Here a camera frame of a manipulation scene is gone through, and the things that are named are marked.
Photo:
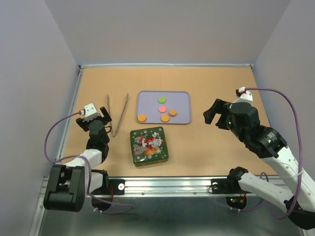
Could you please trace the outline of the gold tin lid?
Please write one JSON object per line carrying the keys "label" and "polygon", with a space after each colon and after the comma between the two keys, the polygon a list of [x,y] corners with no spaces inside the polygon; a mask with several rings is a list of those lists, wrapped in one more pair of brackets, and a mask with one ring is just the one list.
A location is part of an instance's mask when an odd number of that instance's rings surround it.
{"label": "gold tin lid", "polygon": [[168,147],[163,127],[151,127],[130,131],[132,158],[135,156],[168,155]]}

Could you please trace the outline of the gold cookie tin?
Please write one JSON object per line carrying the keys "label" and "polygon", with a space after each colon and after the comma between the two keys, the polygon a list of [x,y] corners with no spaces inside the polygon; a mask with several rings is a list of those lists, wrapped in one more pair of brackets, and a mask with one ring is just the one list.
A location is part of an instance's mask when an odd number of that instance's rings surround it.
{"label": "gold cookie tin", "polygon": [[167,162],[169,159],[168,155],[149,155],[149,156],[135,156],[133,157],[133,163],[135,167],[143,167],[153,164],[160,164]]}

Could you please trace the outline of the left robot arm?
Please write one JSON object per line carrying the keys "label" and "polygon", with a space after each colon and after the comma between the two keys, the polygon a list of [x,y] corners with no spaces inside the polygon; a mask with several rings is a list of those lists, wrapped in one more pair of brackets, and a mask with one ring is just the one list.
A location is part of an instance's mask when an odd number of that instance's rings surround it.
{"label": "left robot arm", "polygon": [[89,134],[86,149],[80,155],[68,157],[70,161],[65,164],[53,162],[43,201],[48,210],[79,212],[90,193],[103,194],[109,190],[107,171],[95,167],[107,158],[110,138],[105,126],[112,119],[104,107],[97,109],[93,103],[78,114],[76,123]]}

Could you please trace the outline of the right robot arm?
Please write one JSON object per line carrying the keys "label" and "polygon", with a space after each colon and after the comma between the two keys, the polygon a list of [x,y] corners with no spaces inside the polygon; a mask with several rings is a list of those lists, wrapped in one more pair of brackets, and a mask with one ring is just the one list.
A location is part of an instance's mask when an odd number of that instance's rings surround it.
{"label": "right robot arm", "polygon": [[203,113],[206,124],[211,124],[215,115],[219,129],[230,130],[245,147],[269,165],[286,184],[283,189],[256,177],[247,169],[231,169],[226,178],[221,178],[212,187],[214,194],[231,194],[246,191],[289,213],[289,219],[304,230],[315,227],[315,182],[299,170],[287,142],[281,134],[260,124],[258,110],[247,102],[229,103],[216,99],[210,109]]}

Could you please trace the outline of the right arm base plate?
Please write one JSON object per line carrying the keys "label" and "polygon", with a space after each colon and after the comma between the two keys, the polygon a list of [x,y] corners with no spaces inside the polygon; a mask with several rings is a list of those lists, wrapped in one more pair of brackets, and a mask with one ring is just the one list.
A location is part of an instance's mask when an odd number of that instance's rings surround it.
{"label": "right arm base plate", "polygon": [[241,194],[250,193],[249,190],[241,189],[239,181],[229,178],[215,178],[205,185],[207,191],[211,194]]}

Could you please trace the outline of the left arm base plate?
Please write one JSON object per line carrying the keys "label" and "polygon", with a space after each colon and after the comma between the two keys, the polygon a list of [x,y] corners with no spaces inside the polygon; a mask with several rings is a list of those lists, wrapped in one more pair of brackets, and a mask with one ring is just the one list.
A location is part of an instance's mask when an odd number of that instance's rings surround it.
{"label": "left arm base plate", "polygon": [[122,178],[110,178],[108,180],[93,179],[90,193],[93,195],[124,195],[126,181]]}

